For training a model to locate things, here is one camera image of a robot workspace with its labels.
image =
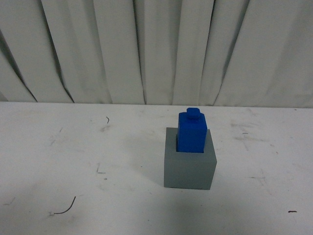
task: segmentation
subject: gray cube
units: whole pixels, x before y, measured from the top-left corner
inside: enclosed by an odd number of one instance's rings
[[[164,187],[211,188],[217,160],[210,130],[207,130],[204,153],[177,152],[177,128],[166,128]]]

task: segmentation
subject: white tabletop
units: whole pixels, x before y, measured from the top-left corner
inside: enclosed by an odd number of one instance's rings
[[[184,106],[0,103],[0,234],[311,235],[313,110],[200,109],[211,190],[163,187]]]

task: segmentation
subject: blue block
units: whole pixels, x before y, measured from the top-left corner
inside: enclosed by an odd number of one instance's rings
[[[179,114],[177,151],[203,153],[207,126],[204,114],[198,108],[188,108]]]

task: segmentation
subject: lego stud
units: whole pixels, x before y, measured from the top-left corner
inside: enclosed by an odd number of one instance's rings
[[[187,109],[187,118],[188,119],[199,119],[200,118],[200,109],[188,108]]]

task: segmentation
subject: white backdrop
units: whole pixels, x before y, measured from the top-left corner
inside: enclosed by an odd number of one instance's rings
[[[0,100],[313,107],[312,0],[1,0]]]

